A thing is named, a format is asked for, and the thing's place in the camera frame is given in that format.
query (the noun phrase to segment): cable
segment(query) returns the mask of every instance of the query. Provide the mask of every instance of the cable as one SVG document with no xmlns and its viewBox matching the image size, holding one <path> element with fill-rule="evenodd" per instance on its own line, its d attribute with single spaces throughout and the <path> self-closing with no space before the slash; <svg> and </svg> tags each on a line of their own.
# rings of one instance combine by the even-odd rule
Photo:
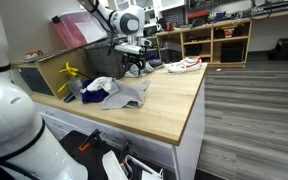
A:
<svg viewBox="0 0 288 180">
<path fill-rule="evenodd" d="M 252 20 L 265 20 L 265 19 L 269 18 L 271 16 L 272 12 L 273 12 L 272 2 L 270 2 L 270 9 L 271 10 L 270 10 L 270 12 L 268 13 L 268 15 L 266 17 L 264 17 L 262 19 L 256 19 L 256 18 L 250 17 L 250 19 L 252 19 Z"/>
</svg>

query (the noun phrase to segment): storage box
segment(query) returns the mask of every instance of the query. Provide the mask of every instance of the storage box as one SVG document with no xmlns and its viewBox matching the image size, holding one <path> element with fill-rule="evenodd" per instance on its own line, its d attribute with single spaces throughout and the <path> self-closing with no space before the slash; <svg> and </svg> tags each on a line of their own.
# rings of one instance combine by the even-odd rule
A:
<svg viewBox="0 0 288 180">
<path fill-rule="evenodd" d="M 182 53 L 165 48 L 160 49 L 161 61 L 165 63 L 178 62 L 182 59 Z"/>
<path fill-rule="evenodd" d="M 32 91 L 53 96 L 37 68 L 18 68 L 18 71 Z"/>
<path fill-rule="evenodd" d="M 233 29 L 231 36 L 225 36 L 225 29 Z M 221 28 L 215 29 L 214 36 L 216 39 L 227 38 L 227 37 L 237 37 L 237 36 L 242 36 L 243 31 L 244 31 L 244 24 L 241 24 L 239 26 L 221 27 Z"/>
<path fill-rule="evenodd" d="M 221 47 L 221 62 L 242 62 L 244 60 L 244 46 L 242 42 L 223 43 Z"/>
<path fill-rule="evenodd" d="M 107 37 L 97 19 L 86 10 L 64 13 L 52 18 L 53 25 L 68 49 Z"/>
</svg>

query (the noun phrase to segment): white robot body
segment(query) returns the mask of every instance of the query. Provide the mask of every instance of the white robot body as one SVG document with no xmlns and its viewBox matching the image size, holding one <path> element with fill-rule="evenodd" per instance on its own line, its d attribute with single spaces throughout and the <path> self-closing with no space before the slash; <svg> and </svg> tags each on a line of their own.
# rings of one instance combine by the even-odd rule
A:
<svg viewBox="0 0 288 180">
<path fill-rule="evenodd" d="M 0 67 L 9 65 L 8 44 L 0 20 Z M 16 165 L 38 179 L 78 179 L 88 177 L 87 169 L 75 162 L 47 127 L 41 136 L 43 121 L 30 97 L 11 83 L 9 70 L 0 72 L 0 157 L 11 154 L 37 141 L 24 152 L 6 162 Z M 5 168 L 15 179 L 28 179 Z"/>
</svg>

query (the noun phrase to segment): handle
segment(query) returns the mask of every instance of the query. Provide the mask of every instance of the handle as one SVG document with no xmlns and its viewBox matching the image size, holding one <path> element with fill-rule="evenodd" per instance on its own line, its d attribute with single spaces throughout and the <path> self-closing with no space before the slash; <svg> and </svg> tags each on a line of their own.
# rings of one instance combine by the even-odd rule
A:
<svg viewBox="0 0 288 180">
<path fill-rule="evenodd" d="M 112 138 L 108 137 L 106 135 L 106 133 L 102 134 L 102 138 L 105 139 L 106 141 L 110 141 L 110 142 L 115 142 L 115 143 L 119 142 L 119 138 L 118 137 L 115 137 L 115 139 L 112 139 Z"/>
<path fill-rule="evenodd" d="M 54 115 L 55 115 L 54 113 L 49 112 L 49 111 L 46 111 L 45 114 L 46 114 L 46 115 L 49 115 L 49 116 L 54 116 Z"/>
</svg>

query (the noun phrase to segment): wooden floor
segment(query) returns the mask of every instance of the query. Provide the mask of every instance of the wooden floor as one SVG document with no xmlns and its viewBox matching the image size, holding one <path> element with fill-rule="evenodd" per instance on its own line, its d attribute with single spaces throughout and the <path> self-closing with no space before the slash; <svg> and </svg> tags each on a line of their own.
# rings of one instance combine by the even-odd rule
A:
<svg viewBox="0 0 288 180">
<path fill-rule="evenodd" d="M 288 61 L 251 55 L 206 75 L 198 168 L 227 179 L 288 180 Z"/>
</svg>

